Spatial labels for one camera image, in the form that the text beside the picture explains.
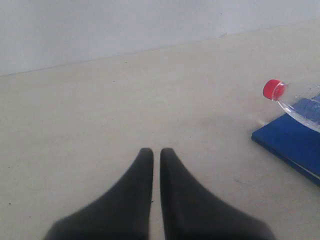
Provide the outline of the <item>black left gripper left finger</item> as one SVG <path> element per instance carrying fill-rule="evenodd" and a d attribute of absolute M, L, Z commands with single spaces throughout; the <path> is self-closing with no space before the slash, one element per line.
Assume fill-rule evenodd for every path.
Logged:
<path fill-rule="evenodd" d="M 154 154 L 142 148 L 118 182 L 83 209 L 57 221 L 46 240 L 147 240 Z"/>

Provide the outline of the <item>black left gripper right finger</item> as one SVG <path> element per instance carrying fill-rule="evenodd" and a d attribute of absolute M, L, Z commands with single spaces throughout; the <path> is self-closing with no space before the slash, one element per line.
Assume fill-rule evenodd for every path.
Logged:
<path fill-rule="evenodd" d="M 167 240 L 274 240 L 266 223 L 202 186 L 172 148 L 160 152 L 160 196 Z"/>

